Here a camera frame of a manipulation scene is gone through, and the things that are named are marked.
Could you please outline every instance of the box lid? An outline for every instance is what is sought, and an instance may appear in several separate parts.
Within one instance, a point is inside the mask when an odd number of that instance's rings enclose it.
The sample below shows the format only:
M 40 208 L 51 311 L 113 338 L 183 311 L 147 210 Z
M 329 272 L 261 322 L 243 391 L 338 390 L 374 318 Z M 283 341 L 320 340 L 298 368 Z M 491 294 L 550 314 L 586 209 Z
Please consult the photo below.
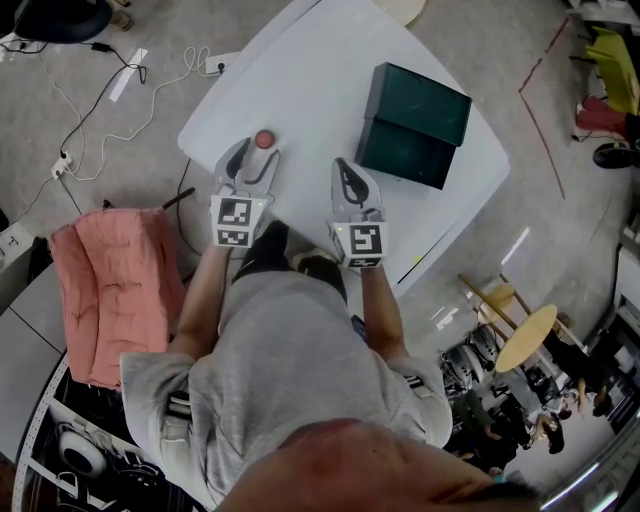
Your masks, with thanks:
M 365 118 L 376 118 L 461 146 L 471 98 L 386 63 L 374 72 Z

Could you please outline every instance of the pink cushion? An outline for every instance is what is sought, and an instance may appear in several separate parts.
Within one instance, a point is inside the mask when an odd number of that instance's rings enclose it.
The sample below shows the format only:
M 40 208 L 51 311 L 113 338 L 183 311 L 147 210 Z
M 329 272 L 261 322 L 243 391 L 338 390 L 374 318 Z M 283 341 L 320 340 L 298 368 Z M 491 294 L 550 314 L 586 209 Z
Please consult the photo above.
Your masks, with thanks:
M 184 300 L 162 209 L 105 210 L 57 231 L 69 369 L 78 382 L 120 387 L 122 352 L 164 352 Z

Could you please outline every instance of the gray t-shirt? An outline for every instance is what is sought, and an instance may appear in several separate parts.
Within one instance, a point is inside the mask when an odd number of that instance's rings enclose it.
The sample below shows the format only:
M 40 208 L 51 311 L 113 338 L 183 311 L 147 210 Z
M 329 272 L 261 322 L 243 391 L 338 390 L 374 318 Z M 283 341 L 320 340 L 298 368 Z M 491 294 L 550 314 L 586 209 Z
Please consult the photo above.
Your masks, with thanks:
M 418 358 L 385 364 L 354 332 L 338 292 L 295 272 L 234 284 L 212 354 L 197 362 L 123 354 L 121 371 L 133 439 L 170 481 L 208 507 L 249 465 L 310 423 L 357 418 L 435 446 L 451 434 L 437 365 Z M 191 423 L 166 414 L 177 390 L 189 393 Z

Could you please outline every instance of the sleeve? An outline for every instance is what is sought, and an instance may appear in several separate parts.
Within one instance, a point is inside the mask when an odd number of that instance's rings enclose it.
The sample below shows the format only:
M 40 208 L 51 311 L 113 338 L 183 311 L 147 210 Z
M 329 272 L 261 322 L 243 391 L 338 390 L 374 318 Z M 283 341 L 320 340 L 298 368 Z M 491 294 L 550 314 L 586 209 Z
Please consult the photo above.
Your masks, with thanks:
M 438 365 L 418 357 L 391 359 L 387 365 L 411 390 L 410 400 L 420 414 L 425 442 L 443 447 L 451 437 L 453 418 Z
M 122 399 L 129 433 L 154 461 L 162 462 L 162 427 L 169 395 L 188 390 L 195 364 L 184 354 L 125 353 L 120 356 Z
M 189 392 L 189 372 L 194 364 L 185 354 L 122 354 L 124 412 L 131 437 L 167 480 L 196 501 L 215 508 L 217 503 L 208 492 L 197 443 L 192 439 L 191 421 L 179 417 L 190 412 L 183 409 L 178 417 L 167 414 L 169 395 Z

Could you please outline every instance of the hand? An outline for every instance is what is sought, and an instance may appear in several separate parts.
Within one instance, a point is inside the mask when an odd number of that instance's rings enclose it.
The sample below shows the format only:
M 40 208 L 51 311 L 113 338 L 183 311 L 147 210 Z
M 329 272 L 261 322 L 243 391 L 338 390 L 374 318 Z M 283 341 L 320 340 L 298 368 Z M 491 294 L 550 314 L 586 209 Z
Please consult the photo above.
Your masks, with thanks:
M 487 437 L 489 439 L 493 439 L 494 441 L 500 441 L 502 439 L 502 436 L 499 436 L 498 434 L 494 434 L 493 432 L 491 432 L 491 427 L 484 427 L 484 433 L 487 435 Z

